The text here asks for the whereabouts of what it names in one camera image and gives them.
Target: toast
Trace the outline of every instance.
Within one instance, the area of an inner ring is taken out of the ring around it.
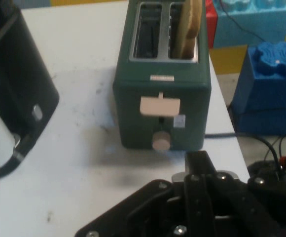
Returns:
[[[202,0],[186,0],[182,5],[173,52],[174,58],[193,58],[195,38],[199,34],[201,25],[202,4]]]

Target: toaster label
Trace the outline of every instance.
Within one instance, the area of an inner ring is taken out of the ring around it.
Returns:
[[[150,79],[158,81],[175,81],[174,76],[166,76],[166,75],[151,75]]]
[[[184,128],[186,124],[186,115],[177,115],[174,117],[174,127]]]

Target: beige knob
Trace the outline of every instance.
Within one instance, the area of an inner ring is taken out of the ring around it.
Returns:
[[[153,135],[153,149],[167,151],[171,147],[171,136],[168,132],[155,132]]]

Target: white table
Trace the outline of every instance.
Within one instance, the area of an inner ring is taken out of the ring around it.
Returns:
[[[149,181],[184,171],[182,152],[120,144],[110,102],[126,10],[114,2],[23,11],[60,103],[23,163],[0,180],[0,237],[72,237]],[[207,133],[233,132],[210,66]],[[236,138],[206,140],[203,149],[217,169],[247,181]]]

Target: red lego block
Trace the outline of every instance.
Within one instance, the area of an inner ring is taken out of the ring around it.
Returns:
[[[208,40],[209,48],[213,48],[215,30],[217,24],[217,13],[212,0],[206,0],[207,9],[207,27],[208,27]]]

